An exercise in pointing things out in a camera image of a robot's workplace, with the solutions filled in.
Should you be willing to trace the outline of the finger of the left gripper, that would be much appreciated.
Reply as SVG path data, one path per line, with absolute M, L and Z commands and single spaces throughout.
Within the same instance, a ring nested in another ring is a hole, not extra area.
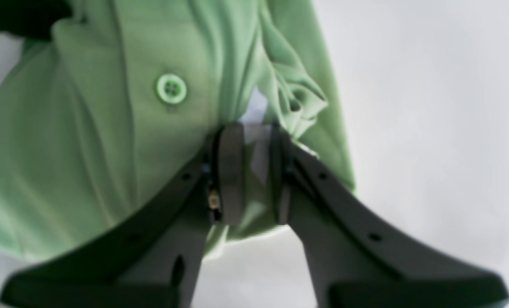
M 2 308 L 189 308 L 207 236 L 244 212 L 244 132 L 227 124 L 134 215 L 90 243 L 14 273 Z
M 350 193 L 320 160 L 271 130 L 278 224 L 301 240 L 319 308 L 504 308 L 509 292 L 488 269 L 401 232 Z

